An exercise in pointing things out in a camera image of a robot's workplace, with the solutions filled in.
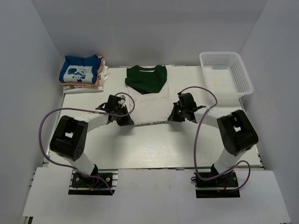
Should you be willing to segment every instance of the blue cloth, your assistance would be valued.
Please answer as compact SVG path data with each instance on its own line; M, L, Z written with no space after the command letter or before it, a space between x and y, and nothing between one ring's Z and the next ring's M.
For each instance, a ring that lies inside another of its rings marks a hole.
M59 74L59 81L95 83L98 77L98 69L101 59L93 55L91 57L65 56L65 63Z

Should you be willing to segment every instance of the laundry basket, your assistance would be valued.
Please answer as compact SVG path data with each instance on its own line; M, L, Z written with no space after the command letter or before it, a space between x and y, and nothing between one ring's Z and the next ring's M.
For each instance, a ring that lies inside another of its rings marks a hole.
M238 99L253 92L252 84L239 54L203 52L199 55L206 87L219 100Z

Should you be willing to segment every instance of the dark green cloth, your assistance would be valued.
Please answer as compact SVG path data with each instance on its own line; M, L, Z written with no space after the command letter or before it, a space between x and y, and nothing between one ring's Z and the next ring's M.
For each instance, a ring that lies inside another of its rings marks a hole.
M165 66L142 68L138 65L127 69L125 84L141 94L159 93L167 81Z

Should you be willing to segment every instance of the wall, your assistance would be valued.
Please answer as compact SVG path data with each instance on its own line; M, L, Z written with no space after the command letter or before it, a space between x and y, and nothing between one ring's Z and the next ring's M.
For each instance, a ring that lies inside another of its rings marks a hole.
M60 54L109 66L198 65L240 52L267 0L32 0Z
M269 0L241 51L255 88L244 106L294 224L299 224L298 15L299 1Z
M0 217L18 224L43 161L39 123L61 105L57 75L63 60L30 0L2 0L0 30ZM54 118L44 128L45 144Z

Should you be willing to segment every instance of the table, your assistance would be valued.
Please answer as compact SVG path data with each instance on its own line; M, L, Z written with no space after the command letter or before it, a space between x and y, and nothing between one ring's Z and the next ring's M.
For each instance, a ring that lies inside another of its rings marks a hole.
M170 95L173 102L178 101L177 93L188 86L205 87L201 67L167 66ZM124 83L126 68L110 68L109 79L105 82L104 92L66 94L63 107L94 110L106 102L110 94L128 92ZM189 91L197 105L211 106L207 93L199 89ZM229 106L218 106L215 110L229 114L241 109L239 100L229 102ZM80 116L83 112L62 111L61 116ZM193 164L193 142L197 124L186 121L151 126L123 126L116 122L101 126L88 133L85 144L86 155L97 164L99 169L119 168L191 168ZM199 167L211 166L223 150L221 136L217 128L203 125L197 144ZM53 160L66 161L51 152ZM251 166L261 166L254 146L242 159Z

